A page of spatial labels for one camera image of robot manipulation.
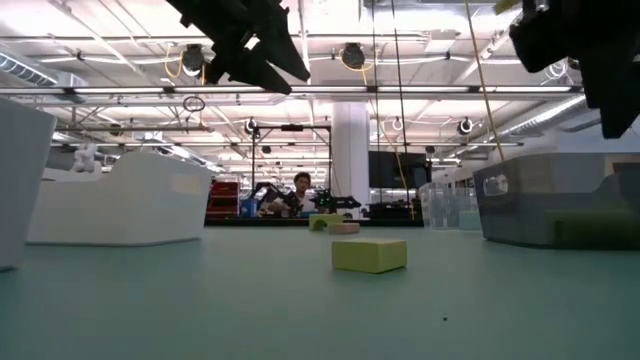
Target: ceiling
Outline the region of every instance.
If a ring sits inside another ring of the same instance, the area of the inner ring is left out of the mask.
[[[375,11],[376,42],[373,42],[371,8],[360,7],[357,0],[286,0],[283,6],[289,13],[289,32],[301,54],[308,49],[311,69],[311,85],[479,85],[479,73],[474,61],[474,46],[470,35],[464,2],[457,0],[418,1],[395,0],[396,20],[393,21],[390,1],[379,1]],[[178,77],[179,54],[186,44],[202,43],[206,56],[211,42],[196,28],[180,25],[180,14],[163,0],[71,0],[66,5],[72,16],[54,6],[56,0],[3,0],[0,2],[0,53],[10,51],[19,54],[33,64],[42,66],[49,74],[67,72],[77,75],[89,86],[152,86],[199,85],[200,80],[187,76]],[[493,15],[489,2],[472,1],[471,11],[478,49],[486,59],[482,64],[488,85],[557,85],[579,82],[579,74],[570,69],[555,69],[539,74],[527,73],[515,57],[515,51],[504,31],[516,18],[518,12]],[[306,47],[300,35],[301,23],[306,29]],[[395,30],[398,42],[395,41]],[[105,42],[96,41],[95,35]],[[346,42],[360,42],[365,55],[373,59],[374,51],[382,61],[376,68],[364,74],[347,69],[339,60],[332,60]],[[133,68],[114,55],[120,54]],[[304,85],[297,79],[283,74],[292,85]],[[17,78],[0,73],[0,86],[29,86]],[[247,138],[243,132],[246,120],[253,117],[261,125],[301,123],[330,124],[332,103],[343,99],[337,97],[282,97],[274,94],[207,95],[203,96],[207,107],[192,114],[189,123],[204,124],[209,131],[165,132],[163,138],[171,142],[239,142]],[[17,100],[33,103],[32,98]],[[114,106],[118,101],[135,100],[142,106]],[[108,96],[93,96],[87,104],[76,105],[55,98],[38,98],[37,101],[50,106],[43,110],[59,118],[61,124],[82,119],[82,126],[99,126],[122,123],[126,126],[157,126],[159,129],[182,126],[188,113],[176,118],[175,111],[182,110],[180,95],[172,100],[176,106],[154,105],[157,96],[137,96],[115,99]],[[496,125],[543,104],[537,98],[519,97],[515,100],[491,100]],[[375,119],[373,97],[369,100],[370,115]],[[385,97],[377,106],[383,131],[393,140],[402,140],[402,131],[395,130],[393,122],[404,110],[407,141],[460,141],[456,133],[458,122],[468,117],[482,123],[487,118],[485,102],[481,97],[462,100],[411,97],[401,106],[399,96]],[[477,128],[486,132],[487,127]],[[114,138],[105,133],[92,134],[103,141],[130,140]],[[277,133],[270,141],[314,141],[312,132]],[[186,150],[202,158],[226,166],[227,170],[244,172],[250,162],[242,159],[241,153],[249,148],[231,149],[221,147],[197,147]],[[296,146],[274,148],[269,155],[259,157],[326,157],[323,146]],[[315,171],[322,178],[321,162],[310,162],[305,169]]]

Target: person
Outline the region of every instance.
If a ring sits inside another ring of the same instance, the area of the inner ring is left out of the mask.
[[[311,187],[311,175],[306,172],[298,173],[293,178],[293,183],[296,187],[294,195],[298,198],[298,202],[302,205],[302,210],[300,211],[302,213],[318,211],[318,209],[316,209],[316,204],[311,201],[312,196],[307,195],[307,190]],[[282,214],[282,217],[290,216],[289,210],[291,209],[282,201],[282,199],[275,199],[273,201],[269,200],[270,199],[267,199],[262,203],[262,210],[269,210],[275,213],[280,213]]]

